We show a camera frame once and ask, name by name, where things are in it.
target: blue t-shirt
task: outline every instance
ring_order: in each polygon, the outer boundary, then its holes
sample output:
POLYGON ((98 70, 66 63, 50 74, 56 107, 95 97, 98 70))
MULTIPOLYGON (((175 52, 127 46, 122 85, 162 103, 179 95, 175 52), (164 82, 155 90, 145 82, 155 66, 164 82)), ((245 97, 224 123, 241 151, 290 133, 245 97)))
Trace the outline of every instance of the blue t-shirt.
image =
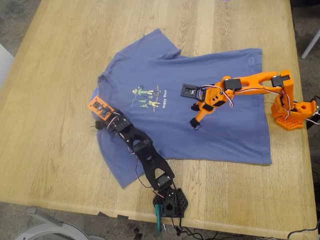
MULTIPOLYGON (((194 130, 189 121, 195 99, 181 97, 182 84, 214 84, 223 76, 262 71, 261 49, 249 48, 187 57, 179 55, 156 29, 116 53, 98 78, 98 96, 121 110, 144 131, 165 159, 201 159, 271 164, 268 125, 262 95, 237 95, 194 130)), ((125 142, 98 130, 102 156, 121 187, 136 179, 136 156, 125 142)), ((138 165, 138 174, 143 173, 138 165)))

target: t-shirt sleeve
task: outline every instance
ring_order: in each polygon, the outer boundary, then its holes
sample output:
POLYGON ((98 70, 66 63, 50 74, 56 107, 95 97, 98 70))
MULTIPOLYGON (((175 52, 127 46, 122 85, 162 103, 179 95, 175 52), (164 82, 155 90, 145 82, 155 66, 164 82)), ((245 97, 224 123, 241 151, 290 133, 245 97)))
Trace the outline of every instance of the t-shirt sleeve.
POLYGON ((180 53, 159 28, 122 49, 119 54, 126 57, 172 59, 180 53))

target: chair leg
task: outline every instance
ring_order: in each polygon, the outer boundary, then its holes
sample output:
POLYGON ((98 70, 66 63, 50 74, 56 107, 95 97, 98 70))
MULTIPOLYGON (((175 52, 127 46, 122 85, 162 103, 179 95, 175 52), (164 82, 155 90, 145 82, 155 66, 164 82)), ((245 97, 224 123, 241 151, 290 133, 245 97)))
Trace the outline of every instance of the chair leg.
POLYGON ((311 42, 309 43, 309 45, 306 47, 305 51, 303 52, 301 58, 305 59, 309 52, 311 51, 311 49, 313 48, 313 46, 316 44, 317 40, 320 38, 320 29, 318 30, 318 32, 315 34, 315 36, 313 37, 313 39, 311 40, 311 42))

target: cable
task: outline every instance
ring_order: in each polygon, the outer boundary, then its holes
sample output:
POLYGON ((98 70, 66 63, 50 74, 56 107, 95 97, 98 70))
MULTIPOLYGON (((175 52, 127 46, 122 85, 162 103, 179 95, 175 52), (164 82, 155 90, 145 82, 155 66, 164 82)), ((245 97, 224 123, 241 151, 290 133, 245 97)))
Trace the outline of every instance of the cable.
POLYGON ((233 107, 234 107, 234 102, 230 99, 230 97, 228 96, 228 94, 226 94, 226 93, 223 91, 223 89, 222 89, 221 87, 219 87, 219 86, 214 86, 214 85, 203 85, 203 86, 201 86, 200 89, 199 89, 199 91, 198 91, 199 98, 201 98, 201 96, 200 96, 200 90, 201 90, 202 88, 204 88, 204 87, 206 87, 206 88, 217 88, 217 89, 220 89, 220 95, 221 95, 221 94, 224 94, 225 97, 229 100, 229 106, 230 106, 230 108, 233 108, 233 107))
POLYGON ((226 237, 223 237, 223 238, 220 238, 220 239, 218 239, 218 238, 216 238, 216 240, 222 240, 222 239, 234 239, 234 238, 242 238, 243 237, 243 235, 239 235, 239 236, 226 236, 226 237))
POLYGON ((313 97, 314 100, 316 100, 316 98, 320 100, 320 96, 315 95, 315 96, 313 97))
POLYGON ((216 231, 215 235, 211 238, 207 238, 206 240, 215 240, 216 239, 216 236, 218 235, 218 231, 216 231))
POLYGON ((304 120, 307 120, 307 121, 309 121, 309 122, 312 122, 312 123, 314 123, 314 124, 316 124, 316 125, 320 125, 320 123, 315 122, 315 121, 312 121, 312 120, 310 120, 310 119, 308 119, 308 118, 305 118, 304 120))
POLYGON ((262 87, 252 87, 252 88, 247 88, 244 90, 235 91, 235 93, 244 93, 244 92, 251 91, 251 90, 265 90, 266 92, 271 93, 271 94, 280 94, 282 91, 282 89, 281 89, 281 91, 270 91, 270 90, 262 88, 262 87))
POLYGON ((110 124, 111 124, 115 119, 118 119, 118 120, 119 120, 119 118, 118 118, 117 116, 115 116, 114 118, 112 118, 112 120, 109 122, 108 126, 106 127, 107 130, 108 130, 110 124))
POLYGON ((313 229, 302 229, 302 230, 292 231, 292 232, 290 232, 290 233, 288 234, 288 236, 286 237, 286 239, 289 240, 289 238, 290 238, 290 236, 291 236, 292 234, 302 233, 302 232, 304 232, 304 231, 309 231, 309 232, 311 232, 311 231, 317 230, 318 227, 319 227, 319 223, 320 223, 320 219, 319 219, 319 221, 316 223, 315 228, 313 228, 313 229))
POLYGON ((320 183, 320 177, 319 177, 319 174, 316 172, 316 171, 312 171, 313 174, 315 174, 318 178, 318 183, 320 183))
POLYGON ((286 110, 286 112, 287 112, 287 115, 285 116, 284 120, 287 120, 287 118, 290 116, 290 110, 291 110, 290 98, 289 98, 288 94, 286 94, 284 89, 282 89, 282 92, 286 95, 286 99, 288 100, 288 105, 289 105, 289 110, 287 110, 285 108, 285 106, 283 106, 283 109, 286 110))
POLYGON ((128 146, 128 145, 126 146, 126 148, 128 149, 128 152, 129 152, 130 154, 135 154, 134 151, 129 151, 129 146, 128 146))
POLYGON ((152 188, 152 186, 146 186, 142 183, 142 181, 140 180, 139 176, 138 176, 138 173, 137 173, 137 167, 138 167, 138 156, 136 156, 136 165, 135 165, 135 174, 136 174, 136 177, 138 178, 139 182, 146 188, 146 189, 149 189, 149 188, 152 188))
POLYGON ((162 196, 162 195, 160 195, 159 193, 157 193, 155 190, 153 190, 152 192, 153 192, 154 194, 158 195, 159 197, 163 198, 163 199, 165 198, 164 196, 162 196))

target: gray floor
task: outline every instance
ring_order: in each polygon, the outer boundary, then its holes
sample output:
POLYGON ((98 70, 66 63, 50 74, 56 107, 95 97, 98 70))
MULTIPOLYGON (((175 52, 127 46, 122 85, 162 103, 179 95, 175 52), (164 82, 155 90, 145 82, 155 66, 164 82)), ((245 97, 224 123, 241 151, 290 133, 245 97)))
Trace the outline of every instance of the gray floor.
MULTIPOLYGON (((0 0, 0 44, 12 55, 16 55, 19 45, 28 29, 40 0, 0 0)), ((311 41, 320 28, 320 6, 297 8, 293 12, 295 22, 296 46, 298 55, 311 41)), ((299 58, 303 98, 309 101, 314 95, 320 95, 320 41, 314 46, 306 59, 299 58)), ((320 127, 314 126, 308 131, 312 168, 320 173, 319 141, 320 127)), ((37 223, 25 214, 25 206, 0 202, 0 240, 13 240, 17 234, 37 223)), ((134 228, 138 227, 143 239, 189 240, 191 236, 176 236, 174 229, 168 225, 168 233, 160 236, 155 233, 155 224, 104 216, 86 215, 65 211, 43 209, 58 220, 82 228, 88 235, 97 235, 106 240, 132 240, 134 228)), ((195 229, 204 238, 212 238, 214 231, 195 229)), ((219 233, 218 239, 228 237, 228 233, 219 233)), ((260 237, 240 236, 235 240, 257 240, 260 237)))

